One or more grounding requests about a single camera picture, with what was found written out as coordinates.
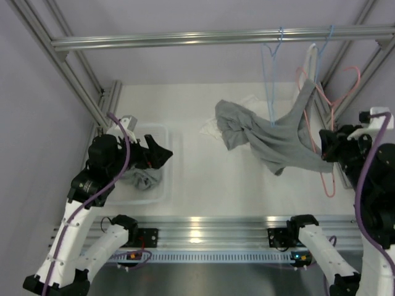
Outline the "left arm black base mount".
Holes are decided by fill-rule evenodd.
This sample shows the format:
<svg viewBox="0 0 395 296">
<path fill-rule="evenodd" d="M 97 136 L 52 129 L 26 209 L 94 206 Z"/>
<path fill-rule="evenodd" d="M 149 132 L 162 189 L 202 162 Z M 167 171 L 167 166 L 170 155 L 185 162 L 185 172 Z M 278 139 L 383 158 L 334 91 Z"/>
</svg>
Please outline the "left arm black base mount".
<svg viewBox="0 0 395 296">
<path fill-rule="evenodd" d="M 133 247 L 139 249 L 156 249 L 159 240 L 157 228 L 139 228 Z"/>
</svg>

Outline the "grey tank top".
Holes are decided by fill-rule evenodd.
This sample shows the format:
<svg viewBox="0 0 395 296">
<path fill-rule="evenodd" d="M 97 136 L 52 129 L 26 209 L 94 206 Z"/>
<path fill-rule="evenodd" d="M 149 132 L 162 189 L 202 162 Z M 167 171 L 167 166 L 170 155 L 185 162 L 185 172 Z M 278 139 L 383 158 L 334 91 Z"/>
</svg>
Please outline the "grey tank top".
<svg viewBox="0 0 395 296">
<path fill-rule="evenodd" d="M 331 173 L 333 164 L 322 160 L 321 150 L 310 135 L 310 118 L 315 84 L 305 80 L 292 109 L 275 125 L 256 115 L 243 128 L 252 153 L 276 176 L 287 167 Z"/>
<path fill-rule="evenodd" d="M 162 170 L 132 167 L 123 174 L 120 180 L 125 184 L 132 185 L 137 190 L 146 191 L 158 186 L 162 180 Z"/>
</svg>

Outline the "pink wire hanger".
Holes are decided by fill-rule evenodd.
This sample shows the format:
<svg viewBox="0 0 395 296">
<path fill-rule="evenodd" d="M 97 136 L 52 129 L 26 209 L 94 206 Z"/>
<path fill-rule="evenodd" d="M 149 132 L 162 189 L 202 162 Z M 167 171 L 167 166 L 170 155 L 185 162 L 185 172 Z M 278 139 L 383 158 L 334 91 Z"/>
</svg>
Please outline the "pink wire hanger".
<svg viewBox="0 0 395 296">
<path fill-rule="evenodd" d="M 356 90 L 356 88 L 360 85 L 361 72 L 360 72 L 359 67 L 357 67 L 357 66 L 350 66 L 350 67 L 345 68 L 343 71 L 346 72 L 346 71 L 349 71 L 349 70 L 353 70 L 353 71 L 356 72 L 356 74 L 357 74 L 356 82 L 354 83 L 354 86 L 345 95 L 341 96 L 340 98 L 338 98 L 335 101 L 330 101 L 329 98 L 327 98 L 327 96 L 325 95 L 324 90 L 317 83 L 314 83 L 315 89 L 318 91 L 319 95 L 321 95 L 324 98 L 324 100 L 328 103 L 328 105 L 330 106 L 330 131 L 334 131 L 335 130 L 334 113 L 335 113 L 336 108 L 338 107 L 338 105 L 345 98 L 347 98 L 347 96 L 351 95 Z M 303 67 L 298 67 L 296 69 L 296 84 L 297 84 L 297 88 L 298 88 L 299 91 L 301 90 L 301 86 L 300 86 L 300 82 L 299 82 L 300 75 L 303 75 L 304 78 L 308 78 L 307 73 L 306 73 L 306 71 L 304 70 Z M 323 190 L 325 192 L 325 195 L 328 198 L 333 198 L 335 196 L 335 194 L 336 194 L 336 183 L 335 183 L 335 175 L 334 175 L 334 173 L 331 172 L 332 189 L 333 189 L 333 192 L 331 194 L 328 192 L 328 189 L 327 189 L 327 186 L 325 184 L 324 177 L 323 177 L 323 173 L 320 173 L 320 178 L 321 178 L 321 181 L 322 181 L 322 186 L 323 186 Z"/>
</svg>

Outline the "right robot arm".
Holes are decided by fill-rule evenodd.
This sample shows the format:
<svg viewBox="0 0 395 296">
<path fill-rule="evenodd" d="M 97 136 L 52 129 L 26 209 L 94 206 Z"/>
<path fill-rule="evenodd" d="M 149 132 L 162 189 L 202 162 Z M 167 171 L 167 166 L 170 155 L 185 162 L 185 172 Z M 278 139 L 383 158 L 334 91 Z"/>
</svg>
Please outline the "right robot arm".
<svg viewBox="0 0 395 296">
<path fill-rule="evenodd" d="M 325 277 L 327 295 L 394 295 L 394 144 L 382 144 L 385 130 L 373 135 L 346 125 L 319 132 L 322 158 L 338 162 L 355 190 L 355 218 L 361 233 L 362 270 L 336 250 L 313 215 L 287 222 L 288 240 L 303 245 Z"/>
</svg>

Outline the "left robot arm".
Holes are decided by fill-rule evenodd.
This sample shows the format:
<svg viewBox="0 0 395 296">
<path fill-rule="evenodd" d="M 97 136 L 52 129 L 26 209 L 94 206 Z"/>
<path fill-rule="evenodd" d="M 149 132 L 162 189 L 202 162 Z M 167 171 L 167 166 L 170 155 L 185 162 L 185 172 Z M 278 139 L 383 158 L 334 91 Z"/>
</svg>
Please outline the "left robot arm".
<svg viewBox="0 0 395 296">
<path fill-rule="evenodd" d="M 49 253 L 23 288 L 36 295 L 87 295 L 93 279 L 124 245 L 139 240 L 138 222 L 126 215 L 111 219 L 107 231 L 87 250 L 83 245 L 115 183 L 132 168 L 162 168 L 172 151 L 145 135 L 147 147 L 127 138 L 103 134 L 93 139 L 84 169 L 72 179 L 64 217 Z"/>
</svg>

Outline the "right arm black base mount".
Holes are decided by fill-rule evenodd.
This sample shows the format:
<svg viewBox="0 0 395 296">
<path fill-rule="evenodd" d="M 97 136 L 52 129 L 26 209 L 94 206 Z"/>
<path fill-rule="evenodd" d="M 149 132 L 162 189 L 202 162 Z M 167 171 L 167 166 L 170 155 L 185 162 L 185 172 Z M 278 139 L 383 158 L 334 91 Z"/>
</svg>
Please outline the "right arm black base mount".
<svg viewBox="0 0 395 296">
<path fill-rule="evenodd" d="M 296 239 L 287 228 L 268 228 L 267 234 L 271 248 L 286 249 L 297 246 Z"/>
</svg>

